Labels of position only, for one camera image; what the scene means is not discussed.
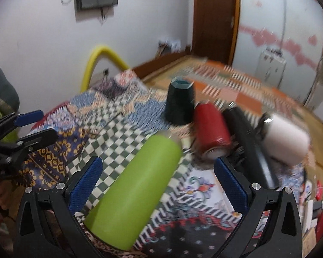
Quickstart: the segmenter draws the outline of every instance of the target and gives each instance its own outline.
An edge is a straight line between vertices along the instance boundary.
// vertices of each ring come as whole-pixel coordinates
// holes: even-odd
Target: person's hand
[[[9,209],[12,202],[13,185],[9,180],[0,181],[0,206],[2,209]]]

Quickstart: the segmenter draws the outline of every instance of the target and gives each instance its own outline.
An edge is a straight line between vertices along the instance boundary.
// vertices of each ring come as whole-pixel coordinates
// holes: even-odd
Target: door frame
[[[196,20],[197,20],[197,8],[196,8],[197,0],[194,0],[194,19],[193,19],[193,41],[192,47],[195,46],[195,32],[196,32]],[[239,18],[240,18],[240,0],[235,0],[235,8],[234,8],[234,22],[233,22],[233,34],[232,34],[232,43],[230,48],[230,55],[228,59],[228,65],[232,65],[234,52],[236,50],[237,44],[237,36],[238,36],[238,27],[239,27]]]

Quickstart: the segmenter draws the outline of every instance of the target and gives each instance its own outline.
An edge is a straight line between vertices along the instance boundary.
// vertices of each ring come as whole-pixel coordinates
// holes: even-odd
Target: lime green cylinder
[[[86,217],[85,226],[105,243],[130,250],[182,157],[174,138],[151,136]]]

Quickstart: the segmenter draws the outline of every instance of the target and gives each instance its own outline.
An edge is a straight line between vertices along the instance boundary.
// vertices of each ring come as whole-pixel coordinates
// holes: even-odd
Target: yellow tube
[[[92,73],[94,70],[94,67],[97,64],[98,57],[100,55],[105,55],[107,58],[109,58],[118,68],[120,68],[122,71],[125,71],[129,69],[129,66],[123,61],[116,52],[114,52],[111,48],[108,46],[97,46],[90,56],[89,61],[87,62],[86,70],[84,73],[83,81],[81,83],[81,90],[80,92],[84,92],[87,89],[89,89],[90,81],[92,77]]]

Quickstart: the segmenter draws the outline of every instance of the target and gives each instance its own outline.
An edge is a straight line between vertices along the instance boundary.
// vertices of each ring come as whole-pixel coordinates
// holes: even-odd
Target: silver bolt
[[[31,193],[31,191],[32,191],[32,187],[27,187],[27,188],[25,189],[25,193]]]
[[[259,185],[258,183],[253,183],[253,184],[252,184],[252,187],[253,187],[253,189],[255,189],[255,190],[260,190],[260,189],[261,189],[261,185]]]
[[[291,194],[292,193],[292,189],[290,189],[289,187],[285,187],[285,192],[287,194]]]
[[[59,190],[61,190],[61,189],[64,189],[64,188],[65,188],[65,186],[66,186],[66,184],[64,184],[63,182],[60,182],[60,183],[58,183],[58,184],[56,185],[56,188],[57,188],[57,189],[59,189]]]

